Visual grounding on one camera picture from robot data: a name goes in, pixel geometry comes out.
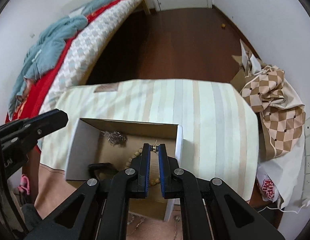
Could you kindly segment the wooden bed frame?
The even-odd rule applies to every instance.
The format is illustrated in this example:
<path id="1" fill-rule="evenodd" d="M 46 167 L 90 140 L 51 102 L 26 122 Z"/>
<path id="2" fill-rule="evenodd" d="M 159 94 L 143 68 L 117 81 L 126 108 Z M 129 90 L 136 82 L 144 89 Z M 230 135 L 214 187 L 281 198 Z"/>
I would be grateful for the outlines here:
<path id="1" fill-rule="evenodd" d="M 146 1 L 146 0 L 142 0 L 142 1 L 141 1 L 141 6 L 142 6 L 142 8 L 143 8 L 143 10 L 144 10 L 144 13 L 145 13 L 146 15 L 150 15 L 150 9 L 149 9 L 149 7 L 148 7 L 148 4 L 147 4 L 147 1 Z"/>

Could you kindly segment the white wall power strip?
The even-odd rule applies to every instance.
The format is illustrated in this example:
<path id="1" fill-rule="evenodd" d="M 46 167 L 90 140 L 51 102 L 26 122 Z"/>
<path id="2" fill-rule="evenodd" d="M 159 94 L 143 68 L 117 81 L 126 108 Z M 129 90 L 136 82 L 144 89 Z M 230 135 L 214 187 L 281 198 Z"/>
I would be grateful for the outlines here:
<path id="1" fill-rule="evenodd" d="M 310 117 L 305 122 L 305 175 L 303 185 L 303 206 L 310 206 Z"/>

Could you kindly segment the teal blue blanket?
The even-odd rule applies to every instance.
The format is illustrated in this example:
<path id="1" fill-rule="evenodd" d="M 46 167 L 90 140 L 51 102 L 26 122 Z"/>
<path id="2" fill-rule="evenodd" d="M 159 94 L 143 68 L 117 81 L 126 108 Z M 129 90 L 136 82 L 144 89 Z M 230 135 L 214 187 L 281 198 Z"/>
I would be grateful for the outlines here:
<path id="1" fill-rule="evenodd" d="M 17 107 L 22 103 L 27 81 L 38 81 L 52 70 L 68 39 L 88 25 L 88 15 L 115 0 L 88 0 L 80 2 L 73 11 L 49 25 L 42 31 L 37 42 L 27 51 L 23 67 L 13 86 L 8 101 L 8 119 L 12 120 Z"/>

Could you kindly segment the pink item on floor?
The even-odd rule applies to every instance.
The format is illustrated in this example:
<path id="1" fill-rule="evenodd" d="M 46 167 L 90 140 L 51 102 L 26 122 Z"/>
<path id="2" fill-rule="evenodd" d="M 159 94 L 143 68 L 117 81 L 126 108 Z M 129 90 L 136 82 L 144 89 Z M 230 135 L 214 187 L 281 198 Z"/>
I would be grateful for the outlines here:
<path id="1" fill-rule="evenodd" d="M 20 185 L 18 186 L 18 190 L 21 193 L 25 193 L 27 196 L 30 195 L 30 181 L 26 175 L 21 176 Z"/>

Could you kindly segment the black smart band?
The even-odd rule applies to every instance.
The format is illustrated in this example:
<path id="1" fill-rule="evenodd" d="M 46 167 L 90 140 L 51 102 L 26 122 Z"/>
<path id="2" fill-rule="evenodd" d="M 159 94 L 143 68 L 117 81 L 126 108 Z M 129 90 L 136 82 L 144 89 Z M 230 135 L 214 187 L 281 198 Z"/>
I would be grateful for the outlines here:
<path id="1" fill-rule="evenodd" d="M 111 179 L 118 173 L 118 170 L 111 163 L 90 164 L 88 166 L 89 178 L 96 180 Z"/>

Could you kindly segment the checkered beige cloth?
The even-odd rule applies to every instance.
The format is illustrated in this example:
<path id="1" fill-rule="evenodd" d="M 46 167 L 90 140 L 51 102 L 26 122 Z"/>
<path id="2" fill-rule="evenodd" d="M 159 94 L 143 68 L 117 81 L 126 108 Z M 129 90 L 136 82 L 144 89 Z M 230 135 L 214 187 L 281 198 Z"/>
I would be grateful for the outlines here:
<path id="1" fill-rule="evenodd" d="M 304 131 L 305 105 L 277 66 L 266 65 L 245 81 L 240 94 L 260 116 L 266 159 L 285 155 Z"/>

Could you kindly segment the checkered bed quilt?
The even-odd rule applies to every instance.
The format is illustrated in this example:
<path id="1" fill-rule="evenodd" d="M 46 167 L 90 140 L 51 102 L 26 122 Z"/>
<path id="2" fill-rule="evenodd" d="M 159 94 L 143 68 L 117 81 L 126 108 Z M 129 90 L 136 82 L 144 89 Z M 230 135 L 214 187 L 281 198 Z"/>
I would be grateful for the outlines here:
<path id="1" fill-rule="evenodd" d="M 89 24 L 70 42 L 60 63 L 41 81 L 32 113 L 51 110 L 69 87 L 82 85 L 114 33 L 142 0 L 114 0 L 88 15 Z"/>

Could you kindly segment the red blanket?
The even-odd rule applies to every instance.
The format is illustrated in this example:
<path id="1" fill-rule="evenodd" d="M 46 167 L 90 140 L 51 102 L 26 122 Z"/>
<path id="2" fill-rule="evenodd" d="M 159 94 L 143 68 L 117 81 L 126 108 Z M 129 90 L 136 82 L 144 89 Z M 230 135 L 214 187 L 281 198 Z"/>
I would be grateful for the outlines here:
<path id="1" fill-rule="evenodd" d="M 83 85 L 98 55 L 138 0 L 97 0 L 41 32 L 13 86 L 6 122 L 53 109 L 69 87 Z"/>

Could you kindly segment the crumpled brown cardboard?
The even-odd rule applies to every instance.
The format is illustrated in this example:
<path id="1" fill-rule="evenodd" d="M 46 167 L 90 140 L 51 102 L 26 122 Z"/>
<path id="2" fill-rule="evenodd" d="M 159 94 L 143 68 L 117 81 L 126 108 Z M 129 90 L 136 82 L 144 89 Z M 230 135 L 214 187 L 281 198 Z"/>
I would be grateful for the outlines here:
<path id="1" fill-rule="evenodd" d="M 231 85 L 240 93 L 244 86 L 262 71 L 261 61 L 253 54 L 249 47 L 240 39 L 241 56 L 232 58 L 239 64 L 239 71 L 230 81 Z"/>

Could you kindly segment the white cardboard box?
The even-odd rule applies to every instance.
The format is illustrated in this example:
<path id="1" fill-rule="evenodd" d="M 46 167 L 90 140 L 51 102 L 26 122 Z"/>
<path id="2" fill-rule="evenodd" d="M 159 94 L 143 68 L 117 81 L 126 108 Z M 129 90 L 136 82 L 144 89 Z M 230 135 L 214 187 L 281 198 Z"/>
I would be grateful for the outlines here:
<path id="1" fill-rule="evenodd" d="M 103 131 L 118 131 L 127 137 L 126 143 L 112 146 Z M 166 145 L 167 155 L 180 161 L 183 128 L 178 124 L 157 124 L 107 119 L 80 118 L 73 130 L 66 158 L 65 180 L 78 188 L 79 181 L 89 179 L 88 165 L 111 163 L 119 171 L 127 167 L 130 158 L 144 143 Z M 159 179 L 157 154 L 150 153 L 150 180 Z M 160 184 L 149 187 L 146 199 L 131 199 L 129 211 L 135 215 L 168 222 L 175 199 L 162 197 Z"/>

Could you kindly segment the striped cream table cloth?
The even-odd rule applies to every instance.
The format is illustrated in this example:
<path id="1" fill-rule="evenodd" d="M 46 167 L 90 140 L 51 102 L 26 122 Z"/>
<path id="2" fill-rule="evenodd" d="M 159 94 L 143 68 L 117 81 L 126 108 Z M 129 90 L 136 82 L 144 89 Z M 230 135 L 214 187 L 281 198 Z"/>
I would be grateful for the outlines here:
<path id="1" fill-rule="evenodd" d="M 131 80 L 67 89 L 56 108 L 67 126 L 44 137 L 40 162 L 64 170 L 79 118 L 178 124 L 183 129 L 182 168 L 202 179 L 224 180 L 249 200 L 258 164 L 258 120 L 228 83 L 187 79 Z"/>

